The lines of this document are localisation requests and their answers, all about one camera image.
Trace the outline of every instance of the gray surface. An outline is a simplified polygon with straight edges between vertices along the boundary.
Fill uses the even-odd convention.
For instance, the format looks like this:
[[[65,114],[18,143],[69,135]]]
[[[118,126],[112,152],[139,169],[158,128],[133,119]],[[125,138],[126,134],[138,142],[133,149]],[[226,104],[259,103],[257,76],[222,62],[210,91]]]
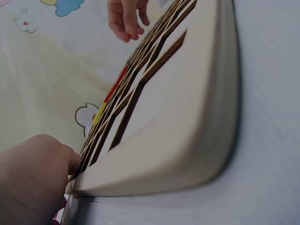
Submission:
[[[300,1],[236,0],[235,6],[243,112],[226,172],[177,193],[73,200],[71,224],[300,224]]]

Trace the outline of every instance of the hand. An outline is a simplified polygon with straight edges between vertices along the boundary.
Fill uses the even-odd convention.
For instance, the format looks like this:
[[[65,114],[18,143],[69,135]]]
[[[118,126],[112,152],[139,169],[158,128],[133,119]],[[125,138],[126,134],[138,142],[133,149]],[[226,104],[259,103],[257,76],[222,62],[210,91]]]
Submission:
[[[136,11],[146,26],[150,24],[147,16],[149,0],[108,0],[108,22],[114,34],[124,42],[137,40],[144,29],[138,24]]]
[[[0,153],[0,224],[51,224],[79,165],[77,153],[48,135]]]

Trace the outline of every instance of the red tab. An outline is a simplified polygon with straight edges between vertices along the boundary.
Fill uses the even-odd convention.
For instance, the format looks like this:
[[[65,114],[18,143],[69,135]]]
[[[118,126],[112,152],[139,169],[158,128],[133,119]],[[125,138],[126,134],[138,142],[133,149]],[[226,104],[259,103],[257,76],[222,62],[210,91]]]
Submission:
[[[128,70],[128,66],[125,66],[124,69],[122,70],[119,78],[117,79],[117,82],[113,85],[112,89],[109,91],[108,95],[106,96],[104,103],[107,103],[107,101],[110,99],[110,97],[112,96],[112,94],[114,93],[114,91],[117,89],[117,86],[120,84],[123,76],[125,75],[125,73]]]

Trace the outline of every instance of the finger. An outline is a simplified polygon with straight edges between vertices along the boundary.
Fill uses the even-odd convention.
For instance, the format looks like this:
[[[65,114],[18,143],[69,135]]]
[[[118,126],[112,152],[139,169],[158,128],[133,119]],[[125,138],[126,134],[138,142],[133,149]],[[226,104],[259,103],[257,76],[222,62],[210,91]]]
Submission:
[[[80,166],[80,157],[69,146],[63,145],[62,148],[68,160],[69,174],[73,174],[78,170]]]
[[[144,7],[139,9],[139,16],[140,16],[140,19],[141,19],[142,23],[145,26],[149,26],[150,21],[149,21],[149,18],[147,16],[147,6],[144,6]]]
[[[124,25],[120,23],[120,21],[123,21],[123,18],[120,14],[115,13],[111,9],[112,7],[110,4],[108,5],[108,24],[110,29],[114,32],[114,34],[117,36],[118,39],[129,42],[130,41],[130,35],[126,33]]]
[[[139,35],[142,35],[145,30],[143,28],[140,27],[140,25],[138,25],[137,29],[136,29],[136,32],[139,34]]]
[[[137,0],[122,0],[124,9],[124,24],[125,31],[131,36],[133,40],[138,39],[136,29],[138,27],[137,15],[136,15],[136,3]]]

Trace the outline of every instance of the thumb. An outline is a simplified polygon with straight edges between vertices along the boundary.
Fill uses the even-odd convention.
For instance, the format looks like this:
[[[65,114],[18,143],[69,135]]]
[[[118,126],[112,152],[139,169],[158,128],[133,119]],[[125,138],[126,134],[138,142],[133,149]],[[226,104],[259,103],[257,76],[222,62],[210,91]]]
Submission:
[[[69,174],[73,174],[79,169],[80,157],[69,146],[63,145],[62,148],[68,160]]]
[[[136,14],[136,4],[137,0],[122,0],[124,9],[124,25],[125,31],[131,36],[132,39],[138,39],[137,35],[137,14]]]

